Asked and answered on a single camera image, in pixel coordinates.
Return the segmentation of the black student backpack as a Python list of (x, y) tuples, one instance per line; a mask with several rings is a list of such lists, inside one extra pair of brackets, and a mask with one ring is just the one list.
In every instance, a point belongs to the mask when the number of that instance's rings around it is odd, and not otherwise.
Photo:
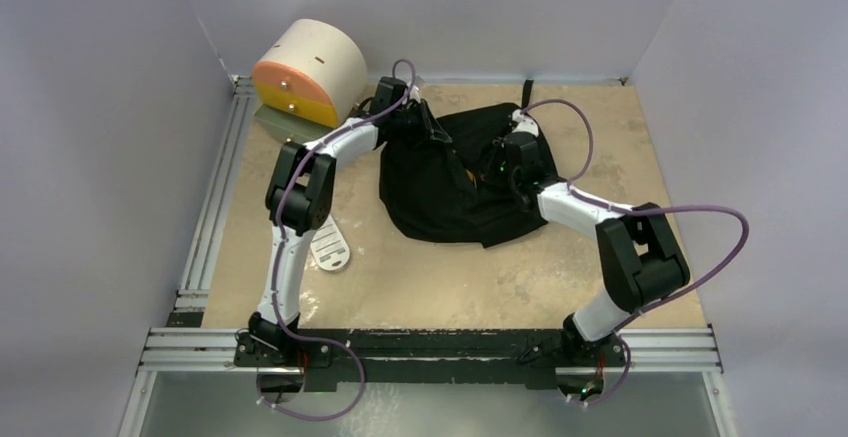
[[(547, 222), (521, 210), (509, 189), (490, 183), (495, 138), (512, 133), (516, 103), (498, 103), (436, 117), (451, 145), (386, 140), (379, 170), (379, 197), (405, 236), (434, 243), (478, 243), (484, 248), (522, 237)], [(540, 134), (549, 165), (550, 146)], [(476, 178), (474, 186), (465, 170)]]

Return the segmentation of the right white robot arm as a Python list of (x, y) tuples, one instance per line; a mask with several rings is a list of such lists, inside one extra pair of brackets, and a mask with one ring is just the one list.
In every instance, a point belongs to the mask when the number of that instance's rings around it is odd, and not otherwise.
[(569, 361), (588, 362), (627, 319), (689, 283), (688, 264), (658, 205), (626, 206), (580, 193), (552, 169), (540, 137), (530, 132), (512, 132), (493, 145), (489, 170), (508, 186), (521, 210), (597, 245), (601, 287), (563, 322), (561, 349)]

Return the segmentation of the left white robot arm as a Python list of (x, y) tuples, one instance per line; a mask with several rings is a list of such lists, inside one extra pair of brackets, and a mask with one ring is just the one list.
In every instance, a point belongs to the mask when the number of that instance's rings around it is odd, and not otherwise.
[(313, 141), (281, 147), (265, 197), (272, 231), (268, 277), (247, 330), (239, 336), (237, 363), (255, 358), (263, 367), (290, 365), (308, 347), (329, 345), (328, 338), (300, 335), (297, 327), (306, 260), (330, 216), (336, 173), (376, 149), (393, 130), (403, 137), (423, 135), (429, 118), (402, 122), (405, 111), (421, 106), (415, 81), (384, 77), (366, 112)]

